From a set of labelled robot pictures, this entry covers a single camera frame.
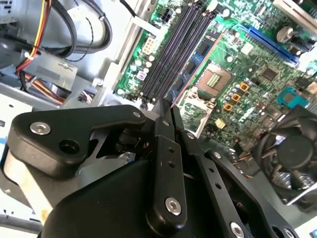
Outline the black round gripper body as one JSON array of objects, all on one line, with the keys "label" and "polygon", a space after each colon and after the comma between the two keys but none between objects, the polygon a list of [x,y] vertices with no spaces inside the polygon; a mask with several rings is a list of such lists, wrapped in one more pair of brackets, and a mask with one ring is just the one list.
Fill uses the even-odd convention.
[{"label": "black round gripper body", "polygon": [[[148,162],[133,162],[60,201],[43,238],[158,238],[148,225]],[[185,177],[187,222],[175,238],[218,238],[221,229],[202,185]]]}]

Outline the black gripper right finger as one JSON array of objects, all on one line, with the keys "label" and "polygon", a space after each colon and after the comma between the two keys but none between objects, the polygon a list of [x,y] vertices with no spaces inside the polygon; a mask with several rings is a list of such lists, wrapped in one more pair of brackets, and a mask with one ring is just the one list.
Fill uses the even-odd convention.
[{"label": "black gripper right finger", "polygon": [[217,150],[203,152],[197,138],[184,129],[177,107],[173,125],[184,149],[185,162],[207,192],[216,218],[216,238],[296,238],[293,227]]}]

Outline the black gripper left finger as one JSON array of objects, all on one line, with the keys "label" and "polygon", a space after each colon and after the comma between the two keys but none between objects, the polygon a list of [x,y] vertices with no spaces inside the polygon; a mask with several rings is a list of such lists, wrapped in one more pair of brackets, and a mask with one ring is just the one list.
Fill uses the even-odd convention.
[{"label": "black gripper left finger", "polygon": [[2,170],[45,225],[67,196],[133,162],[148,162],[151,229],[185,227],[187,200],[172,110],[132,105],[30,112],[12,122]]}]

